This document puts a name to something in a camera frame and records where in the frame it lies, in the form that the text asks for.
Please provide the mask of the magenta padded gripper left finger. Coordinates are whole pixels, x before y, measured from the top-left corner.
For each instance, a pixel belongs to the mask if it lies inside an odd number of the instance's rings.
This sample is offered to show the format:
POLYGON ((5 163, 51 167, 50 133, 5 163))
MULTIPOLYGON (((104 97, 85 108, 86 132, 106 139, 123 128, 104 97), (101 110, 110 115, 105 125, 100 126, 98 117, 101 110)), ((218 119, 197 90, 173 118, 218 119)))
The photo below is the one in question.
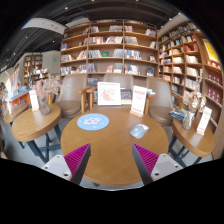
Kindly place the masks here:
POLYGON ((86 144, 65 156, 54 156, 42 167, 42 169, 79 185, 90 156, 91 146, 90 144, 86 144))

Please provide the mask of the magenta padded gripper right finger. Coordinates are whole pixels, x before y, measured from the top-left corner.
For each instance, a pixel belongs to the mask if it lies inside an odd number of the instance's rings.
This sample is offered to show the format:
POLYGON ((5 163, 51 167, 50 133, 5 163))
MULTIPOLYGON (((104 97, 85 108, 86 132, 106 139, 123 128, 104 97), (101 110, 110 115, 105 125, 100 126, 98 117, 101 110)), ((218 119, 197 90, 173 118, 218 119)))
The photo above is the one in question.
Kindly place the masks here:
POLYGON ((169 155, 158 155, 137 144, 132 145, 132 155, 144 185, 182 169, 169 155))

